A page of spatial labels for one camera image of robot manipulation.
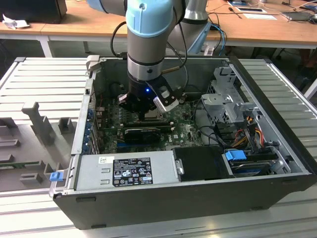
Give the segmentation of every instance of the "floor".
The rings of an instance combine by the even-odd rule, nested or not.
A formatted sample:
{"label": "floor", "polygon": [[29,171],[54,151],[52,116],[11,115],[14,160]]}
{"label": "floor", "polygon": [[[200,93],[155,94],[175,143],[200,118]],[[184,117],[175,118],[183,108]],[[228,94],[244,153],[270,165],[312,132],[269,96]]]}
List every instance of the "floor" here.
{"label": "floor", "polygon": [[[44,57],[41,45],[37,41],[26,40],[2,40],[3,46],[0,46],[0,78],[4,75],[6,70],[10,67],[16,57]],[[89,42],[89,54],[95,54],[100,56],[111,56],[109,43]],[[126,51],[125,43],[115,43],[114,48],[117,52]],[[53,41],[52,50],[56,57],[87,57],[89,54],[84,52],[84,46],[82,42],[63,42]],[[252,54],[253,48],[251,47],[233,47],[231,55],[235,55],[241,59],[248,59]],[[295,86],[299,86],[301,80],[298,76],[298,64],[300,63],[300,57],[297,49],[287,49],[281,56],[281,60],[276,60],[275,56],[280,51],[278,49],[272,57],[273,63],[290,79]],[[272,49],[262,49],[261,55],[266,57],[270,55]],[[167,54],[173,55],[172,51],[167,51]],[[317,98],[313,98],[312,102],[317,102]]]}

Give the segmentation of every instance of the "wooden desk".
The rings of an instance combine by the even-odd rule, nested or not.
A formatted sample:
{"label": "wooden desk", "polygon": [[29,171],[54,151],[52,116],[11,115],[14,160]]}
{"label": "wooden desk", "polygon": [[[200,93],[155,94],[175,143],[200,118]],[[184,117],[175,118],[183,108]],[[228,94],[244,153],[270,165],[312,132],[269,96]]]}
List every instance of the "wooden desk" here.
{"label": "wooden desk", "polygon": [[[60,24],[46,24],[42,35],[97,36],[111,37],[117,25],[125,21],[125,17],[106,14],[94,10],[85,1],[67,0],[67,15]],[[127,28],[122,26],[118,37],[127,37]]]}
{"label": "wooden desk", "polygon": [[[266,3],[265,7],[277,9],[278,11],[266,9],[263,4],[258,7],[267,11],[267,14],[279,14],[280,11],[293,11],[291,7],[282,5],[282,0],[275,0],[275,3]],[[305,3],[301,0],[293,0],[293,6]],[[232,13],[229,5],[223,5],[223,0],[210,0],[207,11],[216,9],[218,13]],[[317,46],[317,26],[309,22],[289,21],[282,15],[274,15],[277,20],[248,19],[240,14],[240,19],[236,14],[219,14],[221,28],[227,34],[227,45],[237,46],[268,46],[284,45],[283,48],[310,48]],[[215,14],[210,15],[213,22],[217,23]],[[210,32],[207,40],[219,39],[219,33]]]}
{"label": "wooden desk", "polygon": [[27,35],[40,35],[42,28],[45,26],[44,23],[29,23],[30,27],[17,28],[13,30],[8,28],[4,24],[0,24],[0,34],[27,34]]}
{"label": "wooden desk", "polygon": [[[292,11],[292,8],[280,4],[282,0],[273,0],[265,6],[282,11]],[[305,3],[302,0],[292,0],[293,6]],[[122,16],[105,14],[94,10],[85,1],[67,0],[67,15],[61,24],[31,24],[31,28],[11,30],[0,26],[0,38],[26,39],[40,41],[46,57],[52,57],[50,41],[83,41],[85,51],[87,42],[109,42],[115,27],[125,20]],[[230,13],[224,0],[210,0],[207,10],[216,9],[218,13]],[[270,14],[279,11],[264,8]],[[308,22],[287,22],[282,15],[275,15],[277,20],[247,19],[240,14],[219,14],[221,28],[227,34],[228,46],[273,47],[314,49],[317,47],[317,26]],[[217,22],[214,14],[210,15]],[[127,28],[123,26],[117,33],[117,42],[126,42]],[[219,33],[210,32],[207,36],[209,44],[216,44]]]}

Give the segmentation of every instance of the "blue cable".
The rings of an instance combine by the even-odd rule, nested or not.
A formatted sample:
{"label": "blue cable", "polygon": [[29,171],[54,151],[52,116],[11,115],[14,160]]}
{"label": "blue cable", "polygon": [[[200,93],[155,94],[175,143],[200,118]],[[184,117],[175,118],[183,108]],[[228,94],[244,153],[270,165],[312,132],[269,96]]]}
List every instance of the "blue cable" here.
{"label": "blue cable", "polygon": [[221,53],[222,53],[222,51],[223,51],[223,49],[224,49],[224,34],[223,34],[223,31],[222,31],[219,27],[217,27],[216,25],[213,25],[213,24],[212,24],[212,26],[213,26],[214,28],[216,28],[216,29],[221,33],[221,37],[222,37],[222,47],[221,47],[221,50],[220,50],[220,52],[219,52],[219,56],[220,56]]}

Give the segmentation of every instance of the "paper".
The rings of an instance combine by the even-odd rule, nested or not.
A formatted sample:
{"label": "paper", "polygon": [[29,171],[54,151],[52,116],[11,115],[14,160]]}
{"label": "paper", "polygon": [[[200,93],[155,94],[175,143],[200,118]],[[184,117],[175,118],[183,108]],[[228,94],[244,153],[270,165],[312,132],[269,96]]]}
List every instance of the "paper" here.
{"label": "paper", "polygon": [[262,20],[277,20],[272,15],[265,15],[265,14],[251,14],[251,13],[244,13],[243,14],[248,19],[262,19]]}
{"label": "paper", "polygon": [[15,30],[16,28],[23,28],[23,27],[30,26],[30,25],[28,25],[28,23],[26,23],[25,20],[12,20],[12,19],[6,17],[4,14],[2,16],[3,16],[2,23],[4,25],[6,25],[8,28]]}

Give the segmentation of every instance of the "motherboard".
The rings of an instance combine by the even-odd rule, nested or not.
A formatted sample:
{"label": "motherboard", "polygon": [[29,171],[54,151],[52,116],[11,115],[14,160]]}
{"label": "motherboard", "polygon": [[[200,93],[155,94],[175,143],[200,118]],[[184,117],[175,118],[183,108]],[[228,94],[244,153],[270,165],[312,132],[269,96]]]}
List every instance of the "motherboard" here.
{"label": "motherboard", "polygon": [[149,111],[140,121],[137,113],[121,108],[116,99],[108,99],[97,108],[100,151],[129,153],[201,146],[193,110],[193,102],[184,102],[164,115],[157,109]]}

